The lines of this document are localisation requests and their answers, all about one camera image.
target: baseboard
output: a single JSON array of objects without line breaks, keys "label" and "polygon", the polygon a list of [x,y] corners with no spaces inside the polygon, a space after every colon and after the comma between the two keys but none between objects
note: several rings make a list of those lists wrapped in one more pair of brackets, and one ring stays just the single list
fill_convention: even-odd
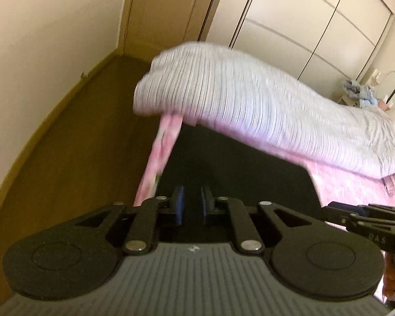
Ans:
[{"label": "baseboard", "polygon": [[23,165],[26,163],[26,160],[30,157],[32,151],[41,140],[43,135],[48,131],[50,126],[64,111],[76,94],[83,88],[83,86],[88,83],[92,77],[99,73],[99,71],[101,71],[115,56],[116,50],[108,54],[108,56],[98,63],[87,75],[82,74],[80,81],[68,92],[66,96],[64,96],[64,98],[56,105],[51,113],[44,119],[44,121],[26,143],[22,152],[13,163],[11,169],[0,186],[0,208],[2,207],[4,199],[6,198],[6,195],[9,192],[9,189],[11,188],[16,177],[19,175]]}]

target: mirror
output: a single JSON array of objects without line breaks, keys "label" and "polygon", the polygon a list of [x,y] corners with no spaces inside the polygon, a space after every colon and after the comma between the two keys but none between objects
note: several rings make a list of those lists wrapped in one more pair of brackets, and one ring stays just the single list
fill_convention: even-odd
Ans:
[{"label": "mirror", "polygon": [[395,71],[385,75],[379,86],[375,89],[377,99],[383,100],[389,109],[395,109]]}]

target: wooden door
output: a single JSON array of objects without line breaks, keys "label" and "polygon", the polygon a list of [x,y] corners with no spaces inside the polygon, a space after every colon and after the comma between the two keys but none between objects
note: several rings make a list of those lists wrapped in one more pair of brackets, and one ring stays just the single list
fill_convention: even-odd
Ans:
[{"label": "wooden door", "polygon": [[132,0],[125,54],[151,61],[161,51],[198,40],[211,0]]}]

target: brown floor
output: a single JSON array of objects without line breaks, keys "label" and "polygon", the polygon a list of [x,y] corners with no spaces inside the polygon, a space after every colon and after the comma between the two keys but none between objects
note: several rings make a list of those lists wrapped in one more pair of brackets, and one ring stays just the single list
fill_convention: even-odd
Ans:
[{"label": "brown floor", "polygon": [[75,96],[22,168],[0,210],[0,304],[11,295],[1,260],[16,240],[114,201],[133,203],[158,117],[132,113],[149,65],[108,64]]}]

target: human hand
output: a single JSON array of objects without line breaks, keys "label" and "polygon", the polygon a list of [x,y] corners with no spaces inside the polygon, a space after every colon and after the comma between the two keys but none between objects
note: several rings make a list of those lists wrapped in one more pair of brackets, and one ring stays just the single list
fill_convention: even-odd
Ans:
[{"label": "human hand", "polygon": [[392,297],[395,293],[395,264],[393,262],[393,254],[385,254],[385,271],[383,275],[382,294],[385,297]]}]

